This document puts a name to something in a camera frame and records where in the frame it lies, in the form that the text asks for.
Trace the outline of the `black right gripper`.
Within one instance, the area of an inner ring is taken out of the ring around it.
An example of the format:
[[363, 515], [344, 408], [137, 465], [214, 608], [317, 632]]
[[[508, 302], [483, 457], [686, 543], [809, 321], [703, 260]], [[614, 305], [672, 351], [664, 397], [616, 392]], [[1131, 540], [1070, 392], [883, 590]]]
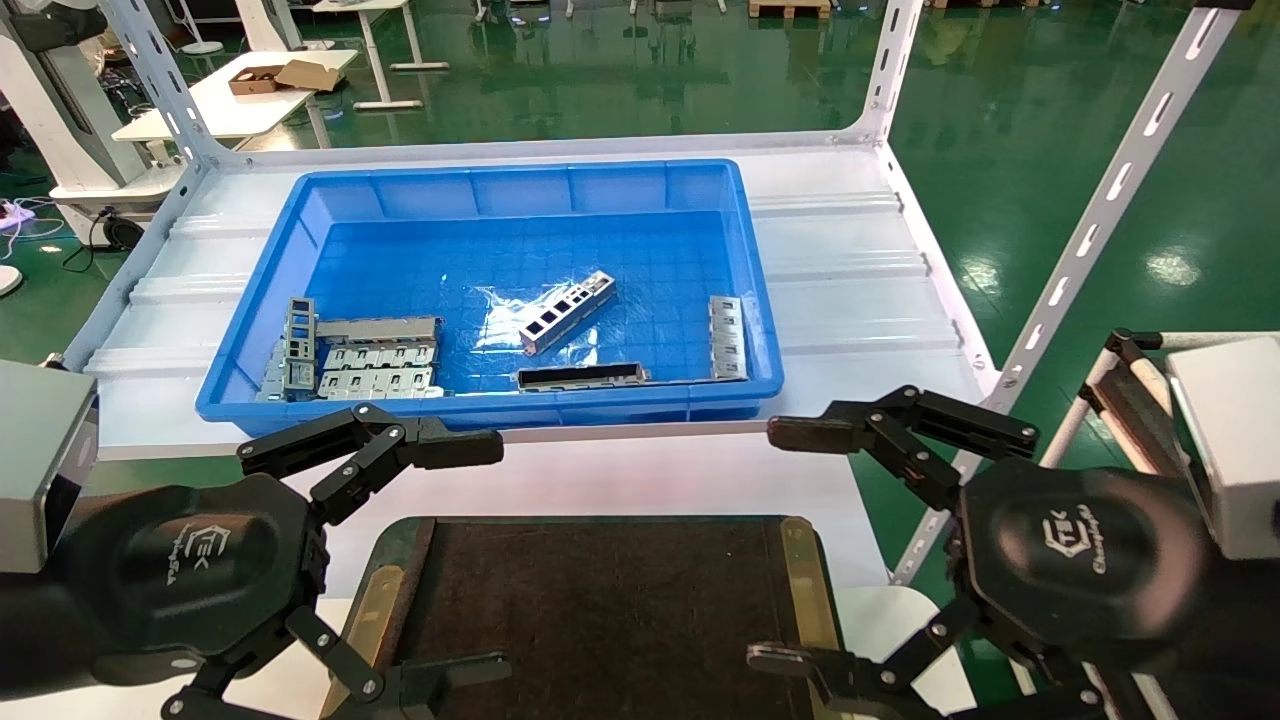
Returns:
[[991, 639], [1010, 651], [1152, 676], [1181, 719], [1277, 716], [1277, 561], [1228, 559], [1185, 482], [1004, 460], [960, 489], [960, 471], [928, 439], [984, 459], [1030, 457], [1041, 433], [915, 386], [833, 401], [819, 416], [773, 416], [767, 436], [783, 451], [867, 452], [931, 509], [957, 506], [963, 584], [984, 602], [952, 600], [883, 662], [760, 642], [748, 647], [750, 669], [806, 679], [837, 714], [1101, 717], [1089, 682], [955, 714], [929, 706], [914, 680], [965, 633], [991, 625]]

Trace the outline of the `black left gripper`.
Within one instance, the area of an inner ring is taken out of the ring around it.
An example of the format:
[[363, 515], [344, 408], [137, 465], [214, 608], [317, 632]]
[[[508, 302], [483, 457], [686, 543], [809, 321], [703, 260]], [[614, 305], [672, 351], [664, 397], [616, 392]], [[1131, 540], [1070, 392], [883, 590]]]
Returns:
[[[323, 524], [342, 524], [408, 468], [503, 457], [497, 430], [358, 404], [243, 443], [251, 477], [232, 486], [82, 500], [40, 571], [3, 574], [3, 698], [152, 685], [204, 666], [161, 717], [279, 719], [223, 694], [293, 638], [347, 689], [330, 719], [438, 719], [454, 688], [509, 676], [508, 656], [375, 670], [311, 609], [330, 562]], [[330, 461], [310, 503], [279, 482]]]

